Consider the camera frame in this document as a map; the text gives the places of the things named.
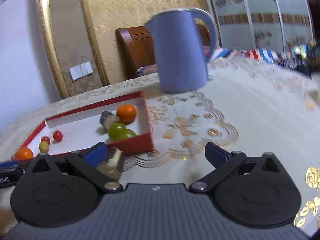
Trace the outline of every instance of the wooden chair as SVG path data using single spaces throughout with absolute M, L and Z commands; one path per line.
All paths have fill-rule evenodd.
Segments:
M 207 28 L 204 25 L 198 24 L 197 26 L 203 44 L 209 46 L 210 36 Z M 155 64 L 152 38 L 144 26 L 116 29 L 116 37 L 129 79 L 137 77 L 138 68 Z

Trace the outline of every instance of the gold door frame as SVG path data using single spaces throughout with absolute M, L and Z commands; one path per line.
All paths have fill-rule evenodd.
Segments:
M 83 11 L 84 22 L 89 37 L 92 53 L 101 78 L 101 83 L 103 86 L 110 85 L 107 72 L 103 65 L 103 60 L 100 54 L 100 49 L 98 47 L 96 36 L 93 31 L 88 0 L 80 0 L 80 3 Z M 60 98 L 70 97 L 70 94 L 68 92 L 63 78 L 61 66 L 58 60 L 57 51 L 52 36 L 49 0 L 37 0 L 37 7 L 39 21 L 41 23 L 41 38 L 46 53 L 46 57 L 49 63 L 51 75 L 57 88 L 57 92 Z

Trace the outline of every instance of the white switch panel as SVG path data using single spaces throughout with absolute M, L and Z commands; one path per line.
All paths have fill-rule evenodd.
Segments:
M 72 80 L 75 81 L 79 78 L 90 75 L 91 73 L 93 73 L 93 70 L 90 61 L 87 61 L 85 63 L 81 63 L 80 65 L 70 68 L 69 73 L 71 75 Z

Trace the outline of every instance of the white tablecloth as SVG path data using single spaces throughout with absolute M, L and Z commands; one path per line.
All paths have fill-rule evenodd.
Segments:
M 39 109 L 17 120 L 0 137 L 1 159 L 8 159 L 45 117 L 143 90 L 155 150 L 128 158 L 120 183 L 183 182 L 188 187 L 214 170 L 203 153 L 208 141 L 248 156 L 274 152 L 301 192 L 295 224 L 313 234 L 320 214 L 320 109 L 308 92 L 316 85 L 296 72 L 249 59 L 211 62 L 209 74 L 207 86 L 189 93 L 162 93 L 155 73 Z M 2 233 L 16 223 L 9 205 L 11 191 L 1 190 Z

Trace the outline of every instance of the brown decorative stripe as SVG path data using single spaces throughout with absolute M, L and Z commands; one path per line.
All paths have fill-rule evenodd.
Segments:
M 300 25 L 310 27 L 308 15 L 300 14 L 281 14 L 283 24 Z M 278 13 L 252 13 L 251 14 L 253 24 L 280 24 L 280 18 Z M 247 14 L 234 14 L 219 16 L 220 25 L 230 24 L 248 24 Z

